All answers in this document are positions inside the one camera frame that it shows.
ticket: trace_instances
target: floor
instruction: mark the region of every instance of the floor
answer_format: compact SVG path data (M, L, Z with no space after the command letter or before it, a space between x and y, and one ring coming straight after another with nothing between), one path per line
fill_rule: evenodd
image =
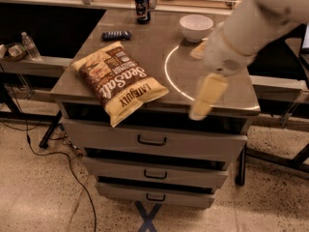
M19 99L24 112L55 113L53 103ZM0 103L0 110L6 110ZM309 175L247 159L243 187L235 184L236 165L206 210L110 200L99 196L89 175L66 141L39 143L48 124L29 125L31 145L37 154L64 152L86 186L97 214L97 231L142 232L305 232L309 231ZM94 231L94 213L88 195L73 178L63 155L36 156L26 139L25 123L0 120L0 231ZM64 136L60 128L51 136ZM309 120L292 118L282 129L277 117L261 115L248 133L248 146L292 158L309 138Z

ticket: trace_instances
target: can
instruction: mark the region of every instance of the can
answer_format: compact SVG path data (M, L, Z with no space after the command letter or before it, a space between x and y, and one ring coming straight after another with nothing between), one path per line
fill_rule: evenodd
M151 20L150 0L135 0L137 22L146 24Z

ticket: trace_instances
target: plastic bottle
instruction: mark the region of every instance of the plastic bottle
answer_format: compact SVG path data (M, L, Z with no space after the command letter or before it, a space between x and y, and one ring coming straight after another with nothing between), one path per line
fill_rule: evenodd
M26 32L21 33L21 41L23 45L25 46L26 50L28 51L28 54L33 61L40 61L42 59L35 43L33 42L32 38L27 35Z

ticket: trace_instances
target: cabinet top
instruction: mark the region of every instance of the cabinet top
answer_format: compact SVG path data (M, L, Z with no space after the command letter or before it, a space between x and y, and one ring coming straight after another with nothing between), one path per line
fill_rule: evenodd
M196 84L207 73L200 60L190 57L190 51L197 43L183 38L179 21L187 15L179 12L152 11L149 24L136 22L135 10L108 9L88 40L77 52L73 61L81 59L112 42L105 42L101 34L107 31L129 30L131 40L122 44L133 59L169 89L169 94L151 101L145 106L151 109L172 109L187 112L192 104ZM214 25L223 21L226 15L207 14ZM211 113L257 115L260 112L249 74L243 70L228 77L229 89L216 103ZM96 98L84 81L71 67L67 67L51 94L66 101L96 102Z

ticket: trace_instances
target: drawer cabinet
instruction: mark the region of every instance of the drawer cabinet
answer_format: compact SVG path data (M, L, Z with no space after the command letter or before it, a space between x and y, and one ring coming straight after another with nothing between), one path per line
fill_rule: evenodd
M245 135L63 119L85 153L98 193L156 203L208 208L239 156Z

